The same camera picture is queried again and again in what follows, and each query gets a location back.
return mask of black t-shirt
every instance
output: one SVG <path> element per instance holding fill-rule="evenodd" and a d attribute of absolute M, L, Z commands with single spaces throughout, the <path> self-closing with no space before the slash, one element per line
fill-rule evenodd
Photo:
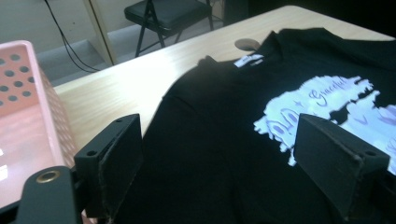
<path fill-rule="evenodd" d="M 206 57 L 165 94 L 119 222 L 341 223 L 292 156 L 300 113 L 375 136 L 395 159 L 396 41 L 282 30 L 250 58 Z"/>

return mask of black chair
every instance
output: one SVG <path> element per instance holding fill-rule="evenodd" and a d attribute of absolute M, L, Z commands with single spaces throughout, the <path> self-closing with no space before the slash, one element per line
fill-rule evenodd
<path fill-rule="evenodd" d="M 142 26 L 135 57 L 158 43 L 140 50 L 146 28 L 157 33 L 162 48 L 165 47 L 163 37 L 178 34 L 177 42 L 184 29 L 204 18 L 209 18 L 210 30 L 213 31 L 209 0 L 206 0 L 206 4 L 195 0 L 146 0 L 125 8 L 124 13 L 128 21 Z"/>

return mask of dark background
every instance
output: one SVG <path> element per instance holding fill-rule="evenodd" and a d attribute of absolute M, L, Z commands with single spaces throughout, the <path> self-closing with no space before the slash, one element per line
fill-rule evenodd
<path fill-rule="evenodd" d="M 225 0 L 226 25 L 287 5 L 396 37 L 396 0 Z"/>

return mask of white tag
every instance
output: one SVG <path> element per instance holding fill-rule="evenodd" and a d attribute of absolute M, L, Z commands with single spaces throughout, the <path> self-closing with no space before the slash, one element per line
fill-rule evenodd
<path fill-rule="evenodd" d="M 241 59 L 239 59 L 238 61 L 236 61 L 233 64 L 235 64 L 235 66 L 237 66 L 237 67 L 242 67 L 245 64 L 247 64 L 247 63 L 249 63 L 249 62 L 251 62 L 253 60 L 258 60 L 258 59 L 261 59 L 263 57 L 264 56 L 262 56 L 260 54 L 246 55 L 246 56 L 242 57 Z"/>

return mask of chair seat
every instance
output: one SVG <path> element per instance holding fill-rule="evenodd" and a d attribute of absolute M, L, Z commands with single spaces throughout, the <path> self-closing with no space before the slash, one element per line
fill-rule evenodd
<path fill-rule="evenodd" d="M 126 19 L 142 25 L 146 3 L 142 1 L 125 8 Z M 174 35 L 212 13 L 210 6 L 195 0 L 153 0 L 153 4 L 163 35 Z M 152 18 L 148 20 L 148 28 L 155 29 Z"/>

